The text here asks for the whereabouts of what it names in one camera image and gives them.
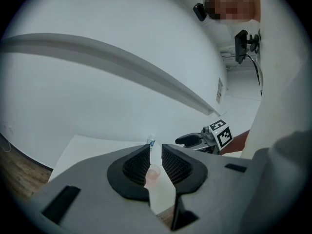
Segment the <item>white square table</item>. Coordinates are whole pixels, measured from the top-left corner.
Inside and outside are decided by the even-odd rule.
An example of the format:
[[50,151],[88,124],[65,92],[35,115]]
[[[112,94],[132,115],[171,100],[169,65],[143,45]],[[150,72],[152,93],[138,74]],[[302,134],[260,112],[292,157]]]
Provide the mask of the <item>white square table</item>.
[[[144,143],[104,140],[75,135],[60,156],[49,181],[82,160],[142,144]],[[147,188],[147,190],[151,200],[151,210],[165,221],[173,218],[176,189],[162,167],[161,154],[161,145],[156,142],[151,151],[150,163],[157,165],[161,169],[161,174],[157,184]]]

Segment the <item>person's beige shirt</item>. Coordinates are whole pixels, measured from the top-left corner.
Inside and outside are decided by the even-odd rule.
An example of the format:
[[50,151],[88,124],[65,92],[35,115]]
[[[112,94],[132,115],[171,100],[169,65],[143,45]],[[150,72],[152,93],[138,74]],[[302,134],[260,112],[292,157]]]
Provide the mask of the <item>person's beige shirt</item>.
[[285,0],[260,0],[262,99],[242,158],[312,129],[312,43]]

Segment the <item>small clear white-capped bottle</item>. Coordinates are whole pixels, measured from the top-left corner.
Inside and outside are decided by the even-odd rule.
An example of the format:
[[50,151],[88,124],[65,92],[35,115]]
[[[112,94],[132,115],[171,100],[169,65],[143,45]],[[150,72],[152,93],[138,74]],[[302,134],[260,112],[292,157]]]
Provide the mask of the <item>small clear white-capped bottle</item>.
[[155,139],[155,135],[154,134],[150,134],[149,136],[148,136],[148,138],[147,138],[147,144],[149,144],[150,145],[150,151],[153,149],[153,147],[154,147],[154,144],[155,144],[155,141],[156,141],[156,139]]

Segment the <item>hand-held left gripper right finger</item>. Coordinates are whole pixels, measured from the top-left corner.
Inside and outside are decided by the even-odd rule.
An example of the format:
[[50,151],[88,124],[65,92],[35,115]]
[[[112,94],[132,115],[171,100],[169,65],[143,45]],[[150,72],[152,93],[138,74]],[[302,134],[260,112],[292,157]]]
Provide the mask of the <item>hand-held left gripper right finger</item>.
[[264,168],[264,151],[252,159],[162,145],[162,166],[176,189],[175,234],[243,234],[243,215]]

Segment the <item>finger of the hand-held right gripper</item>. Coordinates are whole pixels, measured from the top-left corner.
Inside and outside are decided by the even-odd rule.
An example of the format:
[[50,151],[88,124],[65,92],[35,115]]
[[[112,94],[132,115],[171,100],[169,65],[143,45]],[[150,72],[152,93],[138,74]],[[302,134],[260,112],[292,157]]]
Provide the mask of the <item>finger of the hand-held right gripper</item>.
[[184,146],[197,146],[202,143],[201,133],[190,133],[175,140],[176,144]]
[[184,145],[183,146],[184,148],[188,148],[190,150],[193,150],[193,151],[198,151],[198,152],[203,152],[203,153],[209,153],[209,154],[212,154],[215,150],[215,145],[208,145],[208,144],[198,144],[198,145],[192,145],[192,146],[187,146],[187,145]]

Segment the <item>person's right forearm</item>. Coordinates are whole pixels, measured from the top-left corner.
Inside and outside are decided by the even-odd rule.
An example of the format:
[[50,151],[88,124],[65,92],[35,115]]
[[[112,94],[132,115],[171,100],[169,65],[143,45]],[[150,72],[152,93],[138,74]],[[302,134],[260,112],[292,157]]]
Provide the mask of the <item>person's right forearm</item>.
[[241,133],[240,135],[234,137],[233,141],[229,143],[221,152],[221,155],[228,154],[228,153],[234,153],[234,152],[240,152],[245,147],[245,142],[247,139],[247,136],[249,134],[249,130]]

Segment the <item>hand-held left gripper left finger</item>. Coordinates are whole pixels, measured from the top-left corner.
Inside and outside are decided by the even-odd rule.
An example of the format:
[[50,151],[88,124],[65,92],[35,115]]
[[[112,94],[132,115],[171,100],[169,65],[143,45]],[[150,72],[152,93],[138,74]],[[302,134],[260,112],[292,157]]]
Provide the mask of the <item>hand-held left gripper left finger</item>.
[[170,234],[149,206],[149,167],[148,145],[85,159],[45,184],[25,211],[47,234]]

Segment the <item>pink dimpled glass cup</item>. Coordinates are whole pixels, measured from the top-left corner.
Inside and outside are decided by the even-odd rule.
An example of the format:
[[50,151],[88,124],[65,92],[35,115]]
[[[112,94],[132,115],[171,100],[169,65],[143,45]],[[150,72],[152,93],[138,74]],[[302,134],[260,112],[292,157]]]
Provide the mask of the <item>pink dimpled glass cup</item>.
[[154,164],[151,164],[145,176],[145,188],[151,188],[157,184],[158,178],[161,174],[161,169]]

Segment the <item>white wall notice sheet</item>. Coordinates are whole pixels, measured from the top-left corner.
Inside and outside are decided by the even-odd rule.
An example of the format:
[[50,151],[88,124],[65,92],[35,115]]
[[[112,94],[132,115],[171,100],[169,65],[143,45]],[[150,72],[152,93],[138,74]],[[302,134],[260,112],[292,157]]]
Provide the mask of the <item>white wall notice sheet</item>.
[[223,82],[222,82],[222,80],[219,78],[219,79],[218,79],[217,93],[216,93],[216,101],[218,102],[218,104],[221,103],[222,93],[223,93]]

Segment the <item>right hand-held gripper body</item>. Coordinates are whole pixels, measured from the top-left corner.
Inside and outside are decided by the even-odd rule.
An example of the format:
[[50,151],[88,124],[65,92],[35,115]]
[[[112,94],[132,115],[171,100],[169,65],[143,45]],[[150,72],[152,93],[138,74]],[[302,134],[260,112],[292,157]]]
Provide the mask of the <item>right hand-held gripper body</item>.
[[233,141],[233,135],[227,122],[218,119],[201,131],[204,146],[198,149],[201,152],[219,155],[220,152]]

